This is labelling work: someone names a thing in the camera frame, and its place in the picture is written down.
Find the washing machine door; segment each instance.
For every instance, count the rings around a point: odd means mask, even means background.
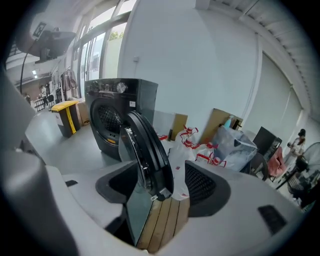
[[[172,195],[174,178],[165,149],[149,121],[136,111],[124,117],[119,155],[122,161],[137,160],[137,184],[152,200],[164,201]]]

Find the dark gray washing machine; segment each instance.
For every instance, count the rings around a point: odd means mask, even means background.
[[[120,160],[119,135],[124,116],[137,111],[153,123],[158,84],[135,78],[104,78],[85,82],[85,103],[99,149]]]

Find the sticker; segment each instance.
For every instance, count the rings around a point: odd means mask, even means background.
[[[72,134],[75,134],[77,131],[76,131],[76,128],[74,126],[74,122],[72,121],[72,117],[71,117],[71,113],[70,113],[70,108],[67,107],[65,109],[66,111],[66,116],[68,117],[68,121],[69,121],[69,124],[70,124],[70,128],[71,128],[71,131],[72,131]]]
[[[55,114],[55,120],[58,126],[63,126],[64,124],[62,123],[60,114],[59,113],[54,113],[54,114]]]
[[[116,142],[115,142],[113,139],[107,138],[106,140],[107,140],[108,142],[111,142],[111,143],[113,143],[113,144],[116,144]]]
[[[47,23],[40,22],[39,25],[35,28],[35,31],[33,32],[32,35],[35,38],[40,38],[40,36],[41,36],[42,32],[44,31],[46,25],[47,25]]]

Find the cable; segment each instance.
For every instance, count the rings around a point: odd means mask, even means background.
[[[31,44],[30,48],[28,49],[28,51],[26,52],[24,59],[23,59],[23,63],[22,63],[22,68],[21,68],[21,78],[20,78],[20,94],[22,95],[22,79],[23,79],[23,75],[24,75],[24,67],[25,67],[25,62],[26,62],[26,58],[28,56],[29,51],[31,50],[31,48],[35,45],[35,43],[38,40],[34,40],[33,43]]]

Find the window frame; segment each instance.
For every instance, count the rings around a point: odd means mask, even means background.
[[[105,59],[105,54],[107,51],[107,47],[108,47],[108,41],[110,38],[110,34],[111,31],[113,29],[113,27],[116,27],[118,25],[127,23],[129,20],[129,16],[132,12],[131,11],[127,11],[124,12],[120,15],[118,15],[122,5],[124,2],[129,1],[129,0],[118,0],[118,1],[108,1],[108,2],[102,2],[101,4],[96,5],[95,7],[93,7],[89,12],[87,12],[87,14],[85,14],[81,20],[80,26],[77,30],[77,35],[76,38],[77,40],[75,41],[75,43],[72,46],[72,62],[71,62],[71,70],[73,70],[73,59],[75,56],[75,51],[79,48],[79,54],[78,54],[78,59],[77,59],[77,89],[78,89],[78,97],[79,98],[84,98],[84,95],[81,95],[81,88],[80,88],[80,79],[81,79],[81,58],[82,58],[82,50],[83,47],[86,43],[90,42],[90,45],[92,44],[92,40],[94,40],[94,38],[96,38],[97,36],[105,33],[104,38],[103,38],[103,42],[102,42],[102,47],[101,47],[101,54],[100,54],[100,60],[99,60],[99,78],[103,78],[103,68],[104,68],[104,59]],[[106,10],[109,10],[110,8],[112,8],[111,3],[116,3],[115,9],[111,15],[111,18],[99,25],[97,25],[96,27],[94,27],[93,29],[91,29],[90,31],[88,31],[89,29],[89,25],[90,22],[96,18],[97,16],[99,16],[100,14],[102,14],[103,12],[105,12]]]

